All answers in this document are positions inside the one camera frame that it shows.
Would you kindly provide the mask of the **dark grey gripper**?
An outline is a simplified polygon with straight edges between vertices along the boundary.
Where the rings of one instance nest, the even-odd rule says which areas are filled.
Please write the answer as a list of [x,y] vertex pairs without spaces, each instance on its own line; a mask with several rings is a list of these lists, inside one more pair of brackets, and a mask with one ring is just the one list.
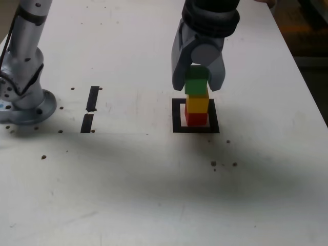
[[180,20],[171,52],[172,85],[181,91],[185,85],[185,73],[191,63],[208,70],[208,84],[212,91],[221,89],[226,70],[222,57],[224,38],[213,38],[196,34]]

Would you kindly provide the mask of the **person's hand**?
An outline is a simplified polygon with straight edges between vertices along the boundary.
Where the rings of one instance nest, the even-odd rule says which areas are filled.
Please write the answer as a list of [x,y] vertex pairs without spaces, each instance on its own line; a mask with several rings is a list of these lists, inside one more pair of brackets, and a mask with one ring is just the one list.
[[273,8],[276,5],[276,0],[254,0],[259,3],[265,3],[269,8]]

